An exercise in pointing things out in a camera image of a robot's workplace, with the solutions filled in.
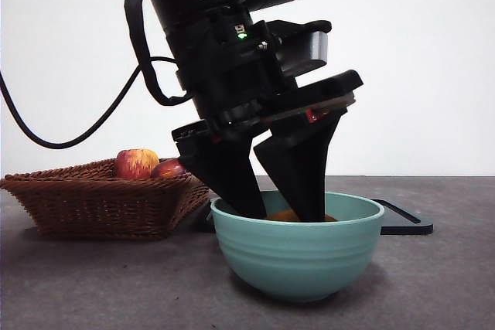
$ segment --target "gray table surface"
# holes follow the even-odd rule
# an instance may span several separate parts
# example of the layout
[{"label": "gray table surface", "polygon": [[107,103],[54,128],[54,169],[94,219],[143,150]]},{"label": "gray table surface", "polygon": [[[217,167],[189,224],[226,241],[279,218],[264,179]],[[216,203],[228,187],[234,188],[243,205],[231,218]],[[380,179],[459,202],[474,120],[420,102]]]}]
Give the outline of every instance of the gray table surface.
[{"label": "gray table surface", "polygon": [[435,232],[383,236],[350,287],[286,304],[238,279],[194,215],[160,242],[44,240],[3,192],[2,330],[495,328],[495,178],[329,177],[326,187],[397,202]]}]

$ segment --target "ceramic bowl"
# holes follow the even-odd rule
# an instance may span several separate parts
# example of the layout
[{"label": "ceramic bowl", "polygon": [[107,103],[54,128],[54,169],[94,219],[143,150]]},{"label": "ceramic bowl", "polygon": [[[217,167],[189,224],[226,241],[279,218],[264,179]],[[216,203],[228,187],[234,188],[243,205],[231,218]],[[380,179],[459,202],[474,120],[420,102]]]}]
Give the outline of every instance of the ceramic bowl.
[{"label": "ceramic bowl", "polygon": [[[262,193],[268,214],[288,209],[278,191]],[[356,280],[370,263],[384,208],[359,196],[326,193],[326,213],[338,222],[290,223],[239,216],[212,203],[220,248],[232,270],[285,301],[323,299]]]}]

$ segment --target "brown wicker basket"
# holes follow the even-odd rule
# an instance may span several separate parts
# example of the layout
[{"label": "brown wicker basket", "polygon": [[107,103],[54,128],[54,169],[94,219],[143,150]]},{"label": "brown wicker basket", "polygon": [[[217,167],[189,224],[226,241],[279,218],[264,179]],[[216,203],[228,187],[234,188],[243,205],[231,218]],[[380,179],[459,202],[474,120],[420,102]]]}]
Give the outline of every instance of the brown wicker basket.
[{"label": "brown wicker basket", "polygon": [[171,179],[112,178],[114,159],[0,181],[43,236],[161,240],[197,206],[208,188],[190,173]]}]

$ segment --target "white wall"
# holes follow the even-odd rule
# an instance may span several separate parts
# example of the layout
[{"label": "white wall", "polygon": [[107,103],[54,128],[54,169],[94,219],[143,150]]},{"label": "white wall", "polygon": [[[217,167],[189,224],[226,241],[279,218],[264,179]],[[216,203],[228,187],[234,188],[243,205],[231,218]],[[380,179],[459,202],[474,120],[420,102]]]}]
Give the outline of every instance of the white wall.
[{"label": "white wall", "polygon": [[[134,69],[122,3],[2,0],[2,73],[45,139],[86,130]],[[331,145],[328,174],[495,175],[494,0],[298,0],[253,16],[331,20],[329,65],[301,82],[349,68],[365,82]],[[154,54],[169,55],[149,5],[146,21]],[[180,94],[174,71],[160,65],[160,80]],[[110,158],[123,148],[174,156],[169,132],[196,120],[192,104],[160,107],[139,80],[95,136],[52,151],[26,139],[2,105],[3,175]]]}]

